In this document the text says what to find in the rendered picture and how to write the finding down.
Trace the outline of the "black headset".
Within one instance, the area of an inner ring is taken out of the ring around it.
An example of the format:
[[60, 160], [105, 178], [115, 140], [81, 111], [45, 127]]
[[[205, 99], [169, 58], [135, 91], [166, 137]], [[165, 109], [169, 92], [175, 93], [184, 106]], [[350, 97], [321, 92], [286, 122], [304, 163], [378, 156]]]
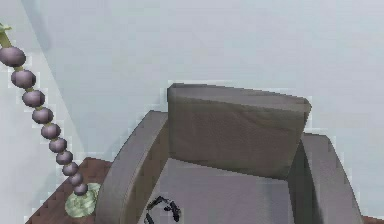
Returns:
[[155, 224], [150, 211], [161, 203], [165, 204], [165, 207], [163, 208], [164, 211], [169, 211], [172, 213], [172, 217], [175, 222], [180, 221], [181, 209], [177, 206], [177, 204], [173, 200], [158, 196], [147, 205], [144, 224]]

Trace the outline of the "purple beaded floor lamp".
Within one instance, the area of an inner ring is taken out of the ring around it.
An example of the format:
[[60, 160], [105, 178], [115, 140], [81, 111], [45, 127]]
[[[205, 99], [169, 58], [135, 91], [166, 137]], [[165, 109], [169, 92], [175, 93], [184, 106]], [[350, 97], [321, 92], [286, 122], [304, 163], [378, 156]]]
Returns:
[[53, 123], [54, 113], [44, 106], [45, 94], [34, 88], [37, 77], [32, 71], [23, 68], [27, 57], [23, 50], [11, 44], [8, 30], [11, 30], [10, 26], [0, 23], [0, 62], [13, 69], [11, 82], [24, 90], [22, 101], [27, 107], [33, 108], [32, 120], [42, 126], [41, 136], [49, 141], [50, 151], [56, 154], [56, 163], [62, 166], [62, 173], [73, 188], [64, 204], [65, 212], [71, 218], [90, 216], [96, 208], [100, 185], [84, 182], [79, 165], [67, 150], [67, 141], [60, 137], [60, 126]]

